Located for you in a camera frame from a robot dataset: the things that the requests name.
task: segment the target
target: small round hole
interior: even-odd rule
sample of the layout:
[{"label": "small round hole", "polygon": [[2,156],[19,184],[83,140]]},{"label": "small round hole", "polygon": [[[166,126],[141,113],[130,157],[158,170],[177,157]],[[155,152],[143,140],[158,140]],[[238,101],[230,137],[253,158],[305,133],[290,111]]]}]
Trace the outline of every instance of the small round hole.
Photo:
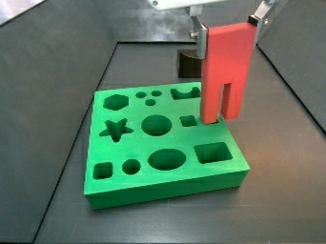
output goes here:
[{"label": "small round hole", "polygon": [[137,93],[138,98],[145,98],[146,96],[147,96],[147,94],[142,91]]},{"label": "small round hole", "polygon": [[147,106],[154,106],[157,104],[154,99],[149,99],[146,102]]},{"label": "small round hole", "polygon": [[161,95],[162,95],[162,92],[161,92],[161,91],[153,91],[153,92],[151,92],[151,95],[153,95],[153,96],[161,96]]},{"label": "small round hole", "polygon": [[141,171],[141,162],[137,159],[129,159],[123,165],[122,170],[126,174],[135,174]]}]

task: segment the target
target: square hole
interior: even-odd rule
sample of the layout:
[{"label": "square hole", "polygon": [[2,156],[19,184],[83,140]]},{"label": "square hole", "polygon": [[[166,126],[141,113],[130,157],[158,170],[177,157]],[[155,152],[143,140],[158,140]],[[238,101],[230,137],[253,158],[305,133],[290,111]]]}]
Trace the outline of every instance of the square hole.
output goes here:
[{"label": "square hole", "polygon": [[231,159],[230,149],[225,142],[199,145],[195,147],[195,151],[202,164]]},{"label": "square hole", "polygon": [[95,165],[94,179],[107,179],[114,174],[113,163],[99,163]]},{"label": "square hole", "polygon": [[198,125],[198,121],[195,116],[190,115],[190,116],[182,116],[179,118],[181,120],[181,124],[183,127],[191,127],[191,126],[197,126]]}]

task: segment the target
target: green shape sorter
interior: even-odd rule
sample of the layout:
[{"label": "green shape sorter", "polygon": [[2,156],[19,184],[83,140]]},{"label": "green shape sorter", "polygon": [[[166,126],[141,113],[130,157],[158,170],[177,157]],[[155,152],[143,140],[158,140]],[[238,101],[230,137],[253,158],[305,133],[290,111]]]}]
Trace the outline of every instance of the green shape sorter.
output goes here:
[{"label": "green shape sorter", "polygon": [[95,93],[84,195],[94,209],[238,187],[250,170],[202,83]]}]

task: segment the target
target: gray table surface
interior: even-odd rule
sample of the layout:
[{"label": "gray table surface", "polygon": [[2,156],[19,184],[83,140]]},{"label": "gray table surface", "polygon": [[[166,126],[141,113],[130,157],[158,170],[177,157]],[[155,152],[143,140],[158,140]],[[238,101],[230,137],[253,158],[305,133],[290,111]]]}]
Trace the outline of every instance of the gray table surface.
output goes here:
[{"label": "gray table surface", "polygon": [[[177,78],[177,50],[191,47],[121,44],[99,88],[191,81]],[[93,211],[89,116],[36,242],[326,242],[325,134],[260,51],[242,114],[227,124],[252,166],[239,188]]]}]

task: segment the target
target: white panel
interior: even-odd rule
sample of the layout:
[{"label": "white panel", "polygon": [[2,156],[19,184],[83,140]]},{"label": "white panel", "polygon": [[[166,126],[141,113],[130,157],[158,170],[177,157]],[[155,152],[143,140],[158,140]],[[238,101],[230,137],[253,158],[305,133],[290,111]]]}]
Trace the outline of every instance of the white panel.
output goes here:
[{"label": "white panel", "polygon": [[214,2],[225,2],[227,0],[149,0],[150,4],[157,10],[179,9],[201,4],[209,4]]},{"label": "white panel", "polygon": [[0,0],[0,25],[44,0]]}]

